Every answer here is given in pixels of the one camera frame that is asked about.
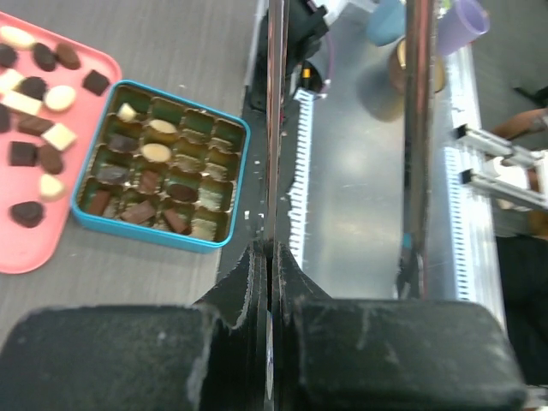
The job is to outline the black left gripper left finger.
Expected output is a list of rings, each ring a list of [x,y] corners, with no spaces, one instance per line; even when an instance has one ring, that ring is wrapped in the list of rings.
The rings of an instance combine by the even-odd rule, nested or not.
[[[268,246],[192,305],[47,307],[1,351],[4,410],[260,410]]]

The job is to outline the stainless steel tongs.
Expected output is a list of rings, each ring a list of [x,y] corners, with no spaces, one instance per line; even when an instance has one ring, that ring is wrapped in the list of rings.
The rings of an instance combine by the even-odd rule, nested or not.
[[[265,231],[276,240],[277,179],[288,49],[289,2],[267,6]],[[409,1],[406,11],[404,136],[410,163],[408,223],[411,252],[402,274],[417,280],[417,295],[426,296],[426,237],[430,199],[433,77],[438,3]]]

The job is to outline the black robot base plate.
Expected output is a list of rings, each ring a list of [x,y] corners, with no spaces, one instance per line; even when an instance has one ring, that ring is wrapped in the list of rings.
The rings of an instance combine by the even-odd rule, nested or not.
[[[236,214],[235,230],[231,241],[223,248],[218,266],[217,280],[225,277],[235,266],[247,244],[262,236],[265,210],[265,171],[267,158],[267,120],[266,120],[266,80],[267,80],[267,6],[261,1],[259,9],[258,31],[254,35],[252,51],[252,71],[246,85],[245,103],[242,119],[251,130],[251,140],[247,150],[247,160],[241,186],[241,196]],[[291,203],[287,192],[294,180],[296,126],[299,104],[293,99],[294,88],[289,82],[285,87],[279,178],[276,237],[284,244],[289,243],[290,220],[288,212]]]

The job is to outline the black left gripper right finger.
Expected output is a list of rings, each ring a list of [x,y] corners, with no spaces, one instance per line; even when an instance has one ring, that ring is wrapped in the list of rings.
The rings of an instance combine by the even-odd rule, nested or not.
[[[277,410],[520,410],[527,388],[500,324],[465,301],[335,299],[272,250]]]

